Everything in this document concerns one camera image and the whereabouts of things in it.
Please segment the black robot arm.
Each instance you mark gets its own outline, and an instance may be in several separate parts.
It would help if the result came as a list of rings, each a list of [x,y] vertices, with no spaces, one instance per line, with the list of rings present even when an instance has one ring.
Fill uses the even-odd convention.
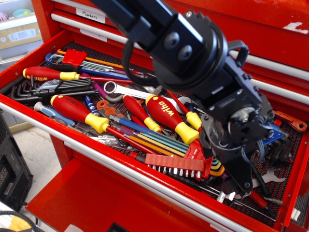
[[[259,151],[256,161],[263,159],[274,115],[242,68],[247,45],[227,42],[202,14],[185,16],[159,0],[97,0],[95,5],[128,38],[125,67],[134,44],[153,59],[155,78],[142,80],[127,71],[129,78],[193,99],[204,111],[199,136],[204,156],[215,156],[227,173],[223,192],[248,196],[253,189],[251,157]]]

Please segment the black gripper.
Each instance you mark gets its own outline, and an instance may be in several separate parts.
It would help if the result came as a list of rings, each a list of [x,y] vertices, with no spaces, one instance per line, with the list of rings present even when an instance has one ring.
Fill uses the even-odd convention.
[[[204,156],[215,156],[225,168],[221,190],[241,196],[253,189],[252,168],[245,160],[256,150],[259,159],[264,157],[263,141],[273,135],[274,117],[269,101],[242,69],[246,59],[246,55],[199,58],[193,94],[208,116],[200,134]]]

